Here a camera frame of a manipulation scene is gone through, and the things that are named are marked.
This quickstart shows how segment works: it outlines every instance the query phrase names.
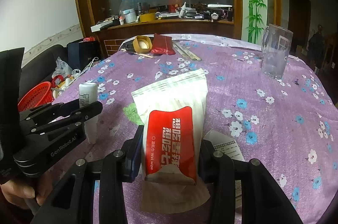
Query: red label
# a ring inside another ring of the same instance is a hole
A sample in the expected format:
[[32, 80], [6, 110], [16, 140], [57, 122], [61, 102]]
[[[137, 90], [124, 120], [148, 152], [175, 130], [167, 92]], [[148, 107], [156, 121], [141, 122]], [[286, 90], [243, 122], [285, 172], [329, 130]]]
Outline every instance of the red label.
[[149, 115], [146, 144], [146, 175], [173, 164], [196, 182], [192, 109], [154, 110]]

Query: floral tablecloth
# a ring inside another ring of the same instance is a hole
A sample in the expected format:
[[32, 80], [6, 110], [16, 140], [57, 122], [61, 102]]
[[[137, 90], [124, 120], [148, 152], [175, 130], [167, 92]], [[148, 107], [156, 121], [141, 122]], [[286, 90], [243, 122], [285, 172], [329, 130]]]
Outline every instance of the floral tablecloth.
[[[55, 100], [78, 98], [78, 85], [92, 81], [98, 83], [98, 99], [104, 105], [97, 143], [80, 144], [54, 166], [55, 177], [60, 178], [76, 159], [101, 159], [134, 136], [141, 120], [132, 91], [202, 68], [209, 91], [204, 135], [214, 129], [235, 137], [245, 160], [258, 158], [265, 165], [302, 221], [316, 223], [338, 189], [338, 114], [317, 76], [302, 61], [289, 58], [282, 80], [274, 80], [261, 72], [260, 51], [229, 47], [229, 39], [217, 36], [176, 34], [176, 39], [202, 61], [183, 59], [179, 54], [144, 58], [119, 51]], [[123, 185], [129, 223], [206, 223], [210, 201], [186, 213], [140, 211], [141, 176]], [[94, 223], [98, 223], [98, 187]]]

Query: finger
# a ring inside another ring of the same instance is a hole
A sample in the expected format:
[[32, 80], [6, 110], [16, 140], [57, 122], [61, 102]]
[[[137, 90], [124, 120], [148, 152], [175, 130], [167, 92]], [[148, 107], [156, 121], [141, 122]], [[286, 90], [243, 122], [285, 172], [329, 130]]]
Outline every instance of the finger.
[[11, 204], [13, 204], [15, 206], [18, 206], [18, 207], [20, 207], [22, 209], [28, 209], [28, 206], [27, 206], [27, 204], [26, 204], [26, 202], [25, 202], [25, 200], [23, 198], [15, 196], [15, 195], [5, 194], [5, 193], [3, 194], [3, 196], [5, 197], [5, 199], [9, 203], [11, 203]]
[[9, 180], [1, 185], [4, 194], [13, 195], [21, 198], [34, 198], [35, 191], [32, 187], [24, 184], [21, 181]]
[[50, 172], [45, 172], [41, 176], [38, 182], [37, 190], [38, 190], [37, 202], [41, 206], [48, 197], [48, 195], [53, 190], [52, 177]]

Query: doorway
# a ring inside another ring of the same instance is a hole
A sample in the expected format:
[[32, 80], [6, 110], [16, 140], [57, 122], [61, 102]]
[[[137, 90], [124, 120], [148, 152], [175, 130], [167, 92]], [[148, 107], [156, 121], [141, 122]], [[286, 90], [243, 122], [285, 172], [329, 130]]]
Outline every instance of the doorway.
[[289, 0], [288, 30], [293, 32], [291, 51], [296, 52], [297, 45], [306, 49], [311, 19], [311, 2], [309, 0]]

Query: red basket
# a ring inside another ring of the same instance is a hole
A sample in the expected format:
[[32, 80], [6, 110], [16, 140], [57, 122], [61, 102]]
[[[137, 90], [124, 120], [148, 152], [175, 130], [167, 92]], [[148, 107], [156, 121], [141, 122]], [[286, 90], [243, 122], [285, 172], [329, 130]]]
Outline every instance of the red basket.
[[25, 111], [48, 102], [53, 102], [54, 98], [50, 87], [50, 82], [42, 82], [32, 88], [19, 102], [19, 111]]

